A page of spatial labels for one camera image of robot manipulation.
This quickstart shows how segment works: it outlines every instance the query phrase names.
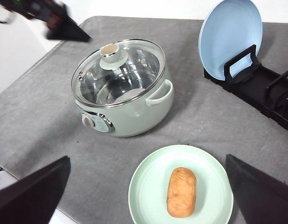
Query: black dish rack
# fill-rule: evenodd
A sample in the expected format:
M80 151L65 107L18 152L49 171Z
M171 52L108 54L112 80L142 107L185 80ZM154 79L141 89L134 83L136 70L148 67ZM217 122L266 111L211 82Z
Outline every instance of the black dish rack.
M248 54L251 66L232 78L230 67ZM288 71L279 75L263 67L256 56L256 45L252 45L224 65L224 76L225 81L217 80L204 69L206 79L222 86L288 129Z

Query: green plate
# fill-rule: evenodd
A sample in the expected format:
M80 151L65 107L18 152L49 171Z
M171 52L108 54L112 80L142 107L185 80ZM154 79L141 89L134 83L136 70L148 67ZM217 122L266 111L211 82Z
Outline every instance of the green plate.
M190 217L167 212L167 190L172 171L192 170L197 178L197 200ZM233 193L223 166L202 149L174 145L147 156L130 181L128 204L135 224L226 224L233 208Z

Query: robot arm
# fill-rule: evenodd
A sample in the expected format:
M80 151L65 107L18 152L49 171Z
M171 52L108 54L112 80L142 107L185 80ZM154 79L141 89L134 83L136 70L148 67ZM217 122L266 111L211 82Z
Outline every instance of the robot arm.
M50 40L90 41L87 35L68 15L65 5L53 0L0 0L10 12L16 12L27 19L38 19L47 23L46 38Z

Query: light blue plate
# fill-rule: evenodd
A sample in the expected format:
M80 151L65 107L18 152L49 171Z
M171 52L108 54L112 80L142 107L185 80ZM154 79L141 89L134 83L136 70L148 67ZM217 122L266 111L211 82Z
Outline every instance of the light blue plate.
M253 44L256 54L262 40L262 20L250 0L224 0L207 16L199 35L199 55L206 71L225 80L224 64ZM252 61L247 55L230 67L235 77Z

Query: black object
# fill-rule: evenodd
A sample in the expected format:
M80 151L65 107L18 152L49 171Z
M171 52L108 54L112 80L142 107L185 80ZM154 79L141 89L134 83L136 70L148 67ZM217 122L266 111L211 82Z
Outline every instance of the black object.
M64 156L18 182L0 190L0 224L47 224L70 173Z
M54 0L0 0L10 12L17 12L27 19L38 19L47 23L46 35L51 40L90 41L87 35L68 15L66 6Z
M248 54L252 65L232 78L230 67ZM256 45L252 45L224 65L224 75L225 81L217 80L204 69L206 79L222 86L288 129L288 71L279 75L263 67L256 56Z
M288 224L288 185L230 154L226 171L247 224Z

